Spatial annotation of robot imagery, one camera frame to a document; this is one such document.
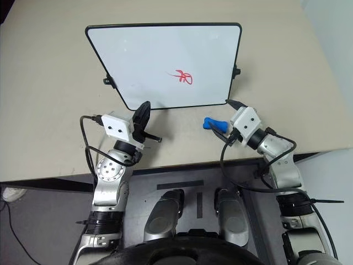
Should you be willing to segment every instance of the robotic arm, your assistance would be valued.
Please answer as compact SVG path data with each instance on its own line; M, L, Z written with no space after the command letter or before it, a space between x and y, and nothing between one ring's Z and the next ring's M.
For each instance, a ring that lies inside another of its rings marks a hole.
M151 111L150 102L143 103L130 120L111 115L96 116L108 136L116 139L114 148L109 150L96 166L98 182L94 190L92 208L84 234L77 247L73 265L85 252L102 252L107 255L114 250L122 237L122 220L129 195L129 179L132 167L142 157L146 138L161 142L162 138L145 132Z
M293 161L295 142L277 135L270 128L262 130L261 120L254 108L234 100L227 100L227 103L237 110L231 118L232 140L229 141L230 138L210 124L217 137L230 146L239 140L243 146L264 155L275 189L298 188L305 192L300 171ZM283 227L287 230L282 238L288 264L341 264L330 256L328 243L310 199L303 193L293 191L278 192L276 199Z

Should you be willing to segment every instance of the gray floor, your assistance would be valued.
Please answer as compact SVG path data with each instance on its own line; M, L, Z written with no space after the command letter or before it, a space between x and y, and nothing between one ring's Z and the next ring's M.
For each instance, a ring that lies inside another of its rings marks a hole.
M253 178L252 166L233 167L232 176L246 181ZM213 210L215 188L229 185L218 168L199 169L133 176L124 221L124 245L134 245L143 239L143 227L149 213L166 190L157 190L157 184L204 180L204 186L183 188L185 208L179 219L177 232L190 228L217 231L217 218ZM203 193L203 216L196 218L196 193ZM74 246L82 232L76 221L85 220L90 211L92 196L84 193L28 190L21 200L11 203L12 224L28 252L41 264L68 264ZM261 234L266 248L271 251L271 264L286 264L282 250L283 232L275 198L267 194L254 194L257 215L261 218ZM9 229L7 209L0 213L0 264L34 264L16 242ZM253 236L247 246L257 255Z

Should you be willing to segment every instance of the table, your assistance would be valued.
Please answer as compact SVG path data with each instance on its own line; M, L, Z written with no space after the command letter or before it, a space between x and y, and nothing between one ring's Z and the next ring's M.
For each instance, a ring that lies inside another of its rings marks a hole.
M265 126L297 141L297 153L353 147L352 117L299 1L15 1L1 25L0 181L88 173L79 117L112 110L132 115L85 37L87 25L156 22L239 22L231 99L255 107ZM222 142L204 117L229 120L226 105L155 110L137 168L219 160ZM87 124L89 142L104 132ZM104 140L102 149L112 147ZM239 144L227 160L259 157Z

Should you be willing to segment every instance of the red marker drawing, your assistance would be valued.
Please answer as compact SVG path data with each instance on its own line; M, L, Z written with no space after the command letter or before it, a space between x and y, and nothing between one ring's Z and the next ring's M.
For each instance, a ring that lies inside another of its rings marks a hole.
M189 73L184 73L182 70L176 70L178 73L180 73L179 76L177 75L171 75L170 73L168 75L170 76L175 76L175 77L179 77L179 82L183 82L183 83L188 83L188 84L192 84L192 76Z

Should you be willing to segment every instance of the white sneaker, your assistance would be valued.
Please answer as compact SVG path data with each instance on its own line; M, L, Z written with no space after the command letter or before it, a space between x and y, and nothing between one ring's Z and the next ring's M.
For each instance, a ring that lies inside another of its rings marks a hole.
M26 193L26 191L26 189L5 188L4 192L1 195L1 198L5 202L12 203L21 198Z

